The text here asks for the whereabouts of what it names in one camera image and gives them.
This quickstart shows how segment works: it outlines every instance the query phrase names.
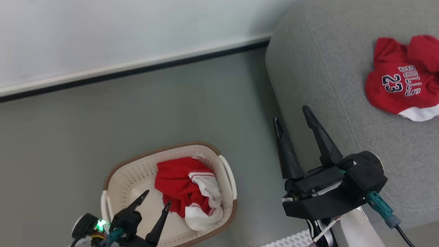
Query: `teal connector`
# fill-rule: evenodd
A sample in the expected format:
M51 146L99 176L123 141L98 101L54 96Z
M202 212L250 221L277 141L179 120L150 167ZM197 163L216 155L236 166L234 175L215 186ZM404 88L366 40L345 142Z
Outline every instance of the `teal connector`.
M366 201L373 210L381 215L390 229L395 228L395 226L401 223L398 217L393 215L393 209L381 198L380 195L378 195L376 191L369 193L366 196Z

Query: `red sleeve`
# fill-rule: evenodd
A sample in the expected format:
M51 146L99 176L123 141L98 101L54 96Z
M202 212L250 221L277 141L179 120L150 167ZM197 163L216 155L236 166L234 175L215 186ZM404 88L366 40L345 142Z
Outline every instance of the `red sleeve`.
M375 46L374 66L407 62L407 46L392 38L379 38Z
M409 61L423 65L429 72L439 72L439 40L430 35L413 36L407 50Z

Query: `perforated basket wall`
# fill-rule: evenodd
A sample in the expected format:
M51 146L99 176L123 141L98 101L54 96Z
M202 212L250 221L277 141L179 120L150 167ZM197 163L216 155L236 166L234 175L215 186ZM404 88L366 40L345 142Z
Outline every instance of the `perforated basket wall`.
M190 229L178 214L170 213L159 246L190 246L218 234L228 227L237 209L233 174L219 151L204 142L193 142L157 150L134 157L116 166L104 185L101 199L103 218L112 219L115 213L127 207L141 193L149 189L149 195L137 208L143 218L137 229L137 235L144 238L160 217L164 207L162 194L154 188L157 163L182 157L197 157L213 170L223 197L221 203L224 211L223 218L210 229L196 232Z

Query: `white baseboard trim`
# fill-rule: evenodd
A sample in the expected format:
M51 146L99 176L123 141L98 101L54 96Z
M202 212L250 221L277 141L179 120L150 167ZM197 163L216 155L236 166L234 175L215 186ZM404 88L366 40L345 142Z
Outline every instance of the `white baseboard trim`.
M247 38L245 40L236 40L233 42L216 45L216 46L206 46L201 47L193 50L173 53L164 55L161 57L155 57L155 58L146 58L142 60L137 60L133 62L126 62L121 63L117 65L111 65L111 66L105 66L100 67L96 69L89 69L84 70L81 72L71 73L67 75L62 76L56 76L44 80L37 80L37 81L26 81L26 82L20 82L15 83L10 86L0 87L0 97L11 95L11 94L18 94L26 91L31 91L35 89L41 89L44 87L50 87L55 85L60 85L72 81L78 81L83 79L88 79L96 76L102 76L102 75L108 75L112 73L132 70L132 69L138 69L142 67L148 67L152 65L162 64L166 62L173 62L181 59L196 57L200 55L215 53L219 51L227 51L234 48L244 47L264 41L270 40L271 33L265 33L262 35L254 36Z

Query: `gray floor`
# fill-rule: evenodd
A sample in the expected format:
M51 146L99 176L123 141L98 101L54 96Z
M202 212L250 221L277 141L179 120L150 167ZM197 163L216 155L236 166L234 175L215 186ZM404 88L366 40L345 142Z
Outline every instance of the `gray floor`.
M3 246L65 246L75 220L100 215L104 178L147 150L203 140L238 189L230 228L197 246L261 246L306 228L285 217L265 50L0 105Z

